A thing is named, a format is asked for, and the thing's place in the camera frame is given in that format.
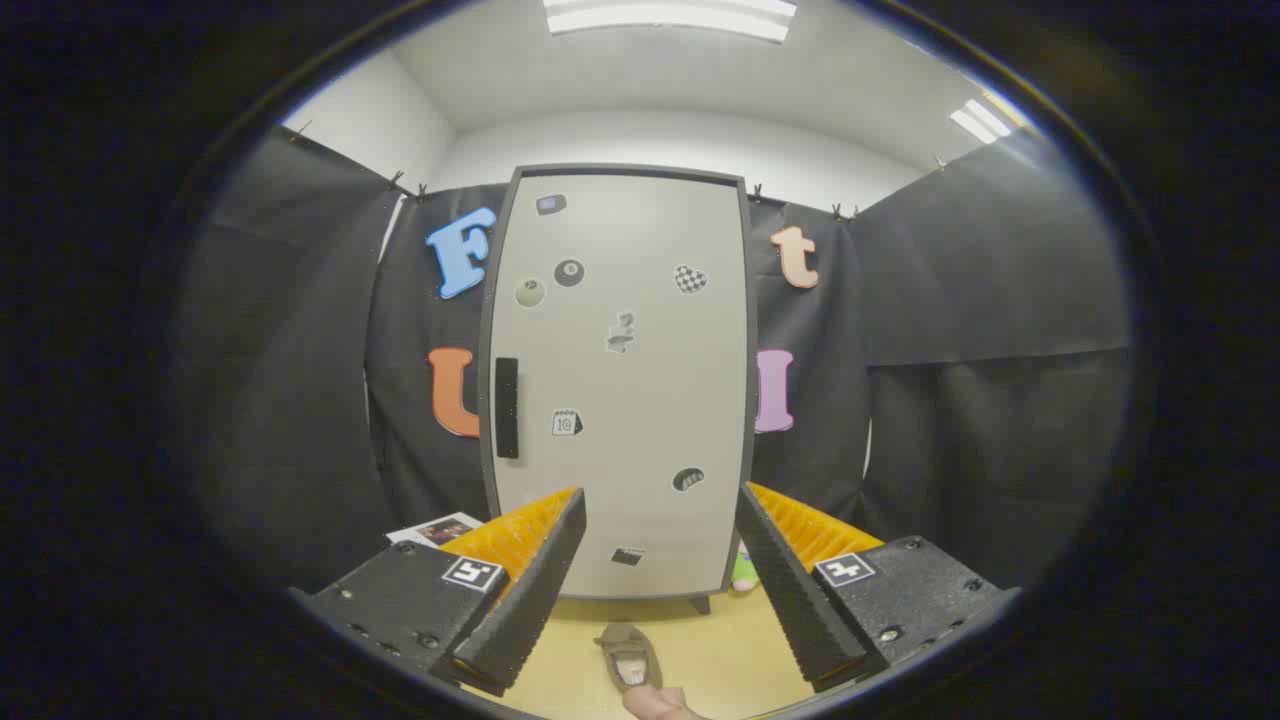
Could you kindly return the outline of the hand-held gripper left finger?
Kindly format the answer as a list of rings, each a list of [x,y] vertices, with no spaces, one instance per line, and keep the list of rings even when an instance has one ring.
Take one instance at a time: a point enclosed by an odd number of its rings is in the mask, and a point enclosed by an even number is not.
[[[588,524],[568,487],[445,542],[398,541],[294,602],[332,634],[420,683],[503,694],[561,594]]]

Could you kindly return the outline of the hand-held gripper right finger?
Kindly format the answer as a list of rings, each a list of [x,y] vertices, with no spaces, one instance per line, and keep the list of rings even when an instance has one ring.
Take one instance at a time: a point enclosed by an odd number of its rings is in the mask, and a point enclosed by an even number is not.
[[[922,536],[877,539],[750,482],[736,530],[819,693],[919,659],[1019,596]]]

